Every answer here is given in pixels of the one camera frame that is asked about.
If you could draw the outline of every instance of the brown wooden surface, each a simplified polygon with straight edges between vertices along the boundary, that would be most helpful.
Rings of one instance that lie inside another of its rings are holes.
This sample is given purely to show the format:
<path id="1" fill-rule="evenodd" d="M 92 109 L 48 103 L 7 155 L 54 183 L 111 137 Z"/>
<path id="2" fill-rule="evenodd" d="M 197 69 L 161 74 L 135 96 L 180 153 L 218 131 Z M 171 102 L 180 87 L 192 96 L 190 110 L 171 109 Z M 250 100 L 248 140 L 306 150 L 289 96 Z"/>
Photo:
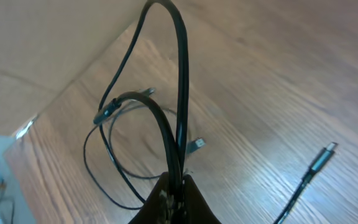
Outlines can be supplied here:
<path id="1" fill-rule="evenodd" d="M 177 3 L 190 54 L 190 130 L 207 146 L 186 161 L 223 223 L 272 223 L 316 153 L 340 144 L 286 223 L 358 223 L 358 1 L 186 0 Z M 131 25 L 6 154 L 39 223 L 126 223 L 83 165 L 82 143 L 129 45 Z M 111 97 L 156 87 L 175 109 L 172 21 L 154 6 Z M 150 112 L 117 122 L 117 156 L 139 174 L 166 169 Z M 91 169 L 111 196 L 140 205 L 89 140 Z M 155 182 L 131 180 L 146 197 Z"/>

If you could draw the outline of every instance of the wood grain surface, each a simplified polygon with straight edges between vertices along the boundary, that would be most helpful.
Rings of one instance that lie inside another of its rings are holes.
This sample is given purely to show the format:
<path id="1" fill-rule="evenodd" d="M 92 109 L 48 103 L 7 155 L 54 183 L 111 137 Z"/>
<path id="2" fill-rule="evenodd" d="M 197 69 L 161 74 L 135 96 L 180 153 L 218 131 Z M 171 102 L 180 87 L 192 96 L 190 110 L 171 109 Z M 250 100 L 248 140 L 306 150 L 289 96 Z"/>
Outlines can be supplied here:
<path id="1" fill-rule="evenodd" d="M 340 144 L 286 223 L 358 223 L 358 1 L 182 0 L 188 31 L 192 138 L 207 146 L 186 168 L 222 223 L 272 223 L 316 153 Z M 82 144 L 135 24 L 59 96 L 6 154 L 39 223 L 127 223 L 135 212 L 104 197 L 86 173 Z M 110 99 L 156 87 L 175 109 L 177 44 L 168 12 L 150 10 Z M 175 117 L 168 115 L 174 129 Z M 147 110 L 121 117 L 113 144 L 143 175 L 166 170 Z M 100 136 L 88 157 L 96 178 L 127 206 L 140 202 Z M 155 181 L 131 179 L 146 197 Z"/>

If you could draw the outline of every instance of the wooden table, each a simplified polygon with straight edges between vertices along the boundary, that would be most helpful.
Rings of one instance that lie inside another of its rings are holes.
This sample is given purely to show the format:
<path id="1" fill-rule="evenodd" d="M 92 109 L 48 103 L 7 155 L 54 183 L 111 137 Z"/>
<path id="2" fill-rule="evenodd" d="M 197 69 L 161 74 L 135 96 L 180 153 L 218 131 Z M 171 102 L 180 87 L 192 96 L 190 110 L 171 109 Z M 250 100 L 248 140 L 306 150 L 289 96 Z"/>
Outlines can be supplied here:
<path id="1" fill-rule="evenodd" d="M 183 0 L 188 30 L 192 138 L 207 146 L 186 161 L 223 223 L 272 223 L 316 153 L 340 144 L 286 223 L 358 223 L 358 1 Z M 131 25 L 39 117 L 6 154 L 39 223 L 126 223 L 86 173 L 82 144 L 99 99 L 129 45 Z M 177 45 L 161 6 L 109 99 L 156 87 L 175 109 Z M 172 128 L 175 117 L 171 116 Z M 117 156 L 133 172 L 166 170 L 157 123 L 147 110 L 119 119 Z M 100 136 L 90 167 L 109 194 L 140 202 L 109 160 Z M 155 181 L 134 180 L 146 197 Z"/>

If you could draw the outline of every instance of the wooden floor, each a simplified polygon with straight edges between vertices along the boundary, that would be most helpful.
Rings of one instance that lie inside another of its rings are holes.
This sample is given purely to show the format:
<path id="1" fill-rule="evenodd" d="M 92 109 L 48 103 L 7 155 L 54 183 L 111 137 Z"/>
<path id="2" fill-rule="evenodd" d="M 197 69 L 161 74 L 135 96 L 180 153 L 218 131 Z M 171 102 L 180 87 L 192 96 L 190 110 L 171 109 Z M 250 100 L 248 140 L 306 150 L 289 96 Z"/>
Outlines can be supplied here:
<path id="1" fill-rule="evenodd" d="M 286 223 L 358 223 L 358 1 L 176 3 L 189 40 L 190 131 L 192 138 L 207 142 L 187 159 L 186 167 L 219 220 L 272 223 L 316 153 L 336 141 L 340 146 L 334 159 Z M 82 158 L 99 99 L 134 28 L 6 154 L 39 223 L 126 223 L 135 215 L 104 197 Z M 175 109 L 176 46 L 168 12 L 154 6 L 110 98 L 156 87 L 154 99 Z M 121 117 L 113 135 L 117 156 L 133 172 L 166 170 L 150 112 Z M 88 157 L 113 198 L 140 205 L 97 134 L 89 140 Z M 154 185 L 131 181 L 144 197 Z"/>

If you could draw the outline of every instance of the metal connector tip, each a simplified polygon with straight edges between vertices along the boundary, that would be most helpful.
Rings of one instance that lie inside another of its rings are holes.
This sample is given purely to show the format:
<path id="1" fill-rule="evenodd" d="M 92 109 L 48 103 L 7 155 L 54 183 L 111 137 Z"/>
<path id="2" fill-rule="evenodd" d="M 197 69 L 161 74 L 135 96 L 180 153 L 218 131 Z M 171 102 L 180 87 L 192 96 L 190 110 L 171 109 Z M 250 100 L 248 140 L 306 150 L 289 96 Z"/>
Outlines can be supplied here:
<path id="1" fill-rule="evenodd" d="M 327 149 L 328 151 L 333 151 L 333 150 L 336 148 L 336 146 L 338 146 L 338 143 L 336 143 L 336 142 L 331 142 L 331 143 L 328 144 L 328 146 L 326 147 L 326 149 Z"/>

